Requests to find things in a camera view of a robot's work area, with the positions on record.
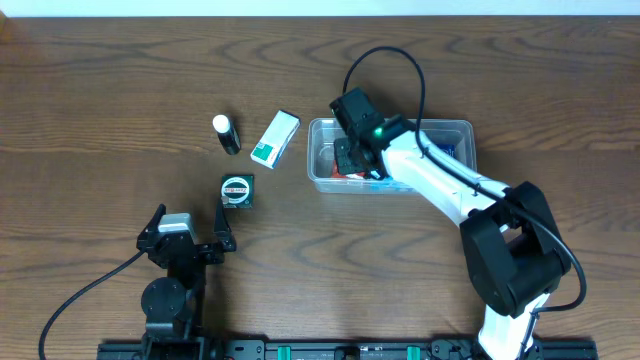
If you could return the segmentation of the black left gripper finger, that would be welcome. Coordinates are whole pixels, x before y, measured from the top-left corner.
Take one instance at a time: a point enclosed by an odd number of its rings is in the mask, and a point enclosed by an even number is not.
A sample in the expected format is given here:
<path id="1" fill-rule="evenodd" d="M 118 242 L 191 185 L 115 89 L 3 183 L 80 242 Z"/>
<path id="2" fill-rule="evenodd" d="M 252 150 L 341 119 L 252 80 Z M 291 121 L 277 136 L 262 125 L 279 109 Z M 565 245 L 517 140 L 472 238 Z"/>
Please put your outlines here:
<path id="1" fill-rule="evenodd" d="M 221 199 L 218 200 L 216 205 L 216 215 L 214 221 L 213 232 L 214 235 L 218 238 L 218 240 L 223 245 L 232 245 L 233 244 L 233 234 L 226 219 L 226 215 L 224 212 L 224 204 Z"/>
<path id="2" fill-rule="evenodd" d="M 166 206 L 159 204 L 147 225 L 141 231 L 141 239 L 147 240 L 159 233 L 159 224 L 162 217 L 166 214 Z"/>

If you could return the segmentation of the red Panadol ActiFast box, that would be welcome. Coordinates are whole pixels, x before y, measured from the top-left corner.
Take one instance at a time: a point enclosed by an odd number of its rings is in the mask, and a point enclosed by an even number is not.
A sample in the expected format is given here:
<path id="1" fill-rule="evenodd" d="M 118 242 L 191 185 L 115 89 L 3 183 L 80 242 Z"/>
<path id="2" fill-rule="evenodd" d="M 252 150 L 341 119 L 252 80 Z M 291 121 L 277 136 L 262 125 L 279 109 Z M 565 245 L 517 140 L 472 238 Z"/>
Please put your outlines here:
<path id="1" fill-rule="evenodd" d="M 349 178 L 364 180 L 367 178 L 367 173 L 364 171 L 363 165 L 358 161 L 335 159 L 330 177 L 336 179 Z"/>

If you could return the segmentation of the dark bottle white cap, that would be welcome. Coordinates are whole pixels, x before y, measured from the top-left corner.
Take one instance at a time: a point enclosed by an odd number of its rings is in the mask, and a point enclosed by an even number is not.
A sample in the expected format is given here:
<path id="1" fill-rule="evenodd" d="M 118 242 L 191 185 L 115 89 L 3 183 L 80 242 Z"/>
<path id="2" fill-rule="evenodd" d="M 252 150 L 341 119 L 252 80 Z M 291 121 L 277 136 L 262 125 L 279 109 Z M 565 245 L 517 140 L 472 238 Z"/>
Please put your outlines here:
<path id="1" fill-rule="evenodd" d="M 238 154 L 241 150 L 241 143 L 231 119 L 226 115 L 219 114 L 212 119 L 212 125 L 225 152 L 229 155 Z"/>

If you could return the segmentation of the blue KoolFever box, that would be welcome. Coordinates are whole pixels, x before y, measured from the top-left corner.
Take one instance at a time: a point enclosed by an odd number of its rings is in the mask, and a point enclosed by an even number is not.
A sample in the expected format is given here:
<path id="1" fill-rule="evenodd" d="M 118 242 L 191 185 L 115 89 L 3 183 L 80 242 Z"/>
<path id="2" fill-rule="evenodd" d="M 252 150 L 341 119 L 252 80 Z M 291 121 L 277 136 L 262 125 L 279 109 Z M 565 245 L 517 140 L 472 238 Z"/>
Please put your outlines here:
<path id="1" fill-rule="evenodd" d="M 456 156 L 456 147 L 454 145 L 438 144 L 438 148 L 455 160 L 458 159 Z M 404 192 L 411 193 L 413 192 L 413 189 L 404 183 L 397 182 L 391 177 L 387 177 L 383 180 L 371 180 L 369 182 L 369 191 L 371 193 L 396 194 Z"/>

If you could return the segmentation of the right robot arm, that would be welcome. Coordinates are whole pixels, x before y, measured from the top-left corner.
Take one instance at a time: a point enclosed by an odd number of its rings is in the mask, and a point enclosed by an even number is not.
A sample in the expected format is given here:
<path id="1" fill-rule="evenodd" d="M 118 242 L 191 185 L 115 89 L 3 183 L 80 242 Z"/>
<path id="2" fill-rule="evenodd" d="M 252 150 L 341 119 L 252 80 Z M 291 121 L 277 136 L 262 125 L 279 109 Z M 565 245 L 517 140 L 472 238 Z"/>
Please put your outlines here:
<path id="1" fill-rule="evenodd" d="M 570 270 L 584 274 L 561 239 L 542 191 L 512 188 L 480 175 L 445 153 L 417 123 L 375 111 L 336 118 L 345 133 L 335 145 L 340 172 L 403 183 L 460 230 L 470 281 L 485 303 L 476 354 L 523 359 L 547 301 Z"/>

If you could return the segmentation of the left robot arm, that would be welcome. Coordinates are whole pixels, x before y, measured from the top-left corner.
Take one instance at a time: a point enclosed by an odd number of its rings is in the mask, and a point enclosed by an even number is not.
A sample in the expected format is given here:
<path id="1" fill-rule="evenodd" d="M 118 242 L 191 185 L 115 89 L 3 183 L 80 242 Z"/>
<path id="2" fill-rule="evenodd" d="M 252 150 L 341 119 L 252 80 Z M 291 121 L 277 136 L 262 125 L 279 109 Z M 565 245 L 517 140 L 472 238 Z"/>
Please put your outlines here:
<path id="1" fill-rule="evenodd" d="M 137 237 L 136 248 L 167 274 L 143 291 L 141 308 L 146 316 L 143 360 L 211 360 L 224 357 L 222 341 L 203 328 L 206 267 L 224 262 L 237 249 L 218 202 L 213 226 L 214 240 L 198 243 L 188 213 L 169 214 L 158 206 Z"/>

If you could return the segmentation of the clear plastic container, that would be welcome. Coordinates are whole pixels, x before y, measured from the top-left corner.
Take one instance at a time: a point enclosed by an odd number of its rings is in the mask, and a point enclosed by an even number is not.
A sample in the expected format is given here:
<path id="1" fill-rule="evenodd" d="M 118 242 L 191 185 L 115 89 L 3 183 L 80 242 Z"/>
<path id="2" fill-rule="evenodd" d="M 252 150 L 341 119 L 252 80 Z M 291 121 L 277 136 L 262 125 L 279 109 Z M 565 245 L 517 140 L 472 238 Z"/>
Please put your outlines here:
<path id="1" fill-rule="evenodd" d="M 466 120 L 423 119 L 420 122 L 420 135 L 406 132 L 391 142 L 382 152 L 386 170 L 397 182 L 406 184 L 413 192 L 396 193 L 419 194 L 426 190 L 419 181 L 423 176 L 433 180 L 443 172 L 438 166 L 429 162 L 417 146 L 418 139 L 425 147 L 432 150 L 432 155 L 441 162 L 451 165 L 457 161 L 457 167 L 466 166 L 469 171 L 477 169 L 474 131 Z M 316 189 L 322 193 L 336 194 L 373 194 L 369 182 L 373 179 L 336 179 L 331 178 L 334 161 L 334 141 L 345 136 L 344 131 L 334 118 L 317 118 L 309 125 L 307 172 Z M 438 144 L 451 144 L 456 147 L 457 160 L 438 148 Z"/>

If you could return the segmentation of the green Zam-Buk box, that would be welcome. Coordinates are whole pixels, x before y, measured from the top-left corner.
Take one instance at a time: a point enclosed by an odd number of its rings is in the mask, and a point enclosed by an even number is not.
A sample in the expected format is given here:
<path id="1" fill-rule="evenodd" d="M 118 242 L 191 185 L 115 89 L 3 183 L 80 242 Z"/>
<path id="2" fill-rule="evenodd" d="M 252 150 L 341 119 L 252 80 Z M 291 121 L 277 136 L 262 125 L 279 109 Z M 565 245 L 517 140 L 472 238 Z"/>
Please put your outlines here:
<path id="1" fill-rule="evenodd" d="M 225 175 L 221 179 L 221 201 L 225 208 L 252 208 L 255 186 L 253 175 Z"/>

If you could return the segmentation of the white green Panadol box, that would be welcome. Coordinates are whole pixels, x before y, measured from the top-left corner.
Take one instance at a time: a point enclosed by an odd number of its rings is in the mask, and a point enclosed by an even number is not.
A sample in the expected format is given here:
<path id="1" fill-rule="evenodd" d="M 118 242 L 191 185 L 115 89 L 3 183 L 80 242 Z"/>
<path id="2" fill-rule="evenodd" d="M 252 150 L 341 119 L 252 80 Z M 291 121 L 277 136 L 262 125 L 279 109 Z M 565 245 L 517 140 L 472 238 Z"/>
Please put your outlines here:
<path id="1" fill-rule="evenodd" d="M 300 119 L 279 110 L 250 153 L 251 159 L 267 168 L 274 169 L 300 126 Z"/>

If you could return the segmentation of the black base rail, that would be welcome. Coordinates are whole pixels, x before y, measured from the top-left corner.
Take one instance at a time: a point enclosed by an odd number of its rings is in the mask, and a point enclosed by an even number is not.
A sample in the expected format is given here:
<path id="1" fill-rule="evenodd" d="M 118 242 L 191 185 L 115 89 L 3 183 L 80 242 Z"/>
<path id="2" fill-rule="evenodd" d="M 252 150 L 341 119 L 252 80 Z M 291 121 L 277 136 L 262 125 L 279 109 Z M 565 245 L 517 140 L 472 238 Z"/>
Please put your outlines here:
<path id="1" fill-rule="evenodd" d="M 275 342 L 233 340 L 226 344 L 106 343 L 98 360 L 221 359 L 221 360 L 472 360 L 487 359 L 480 346 L 466 339 L 428 342 Z"/>

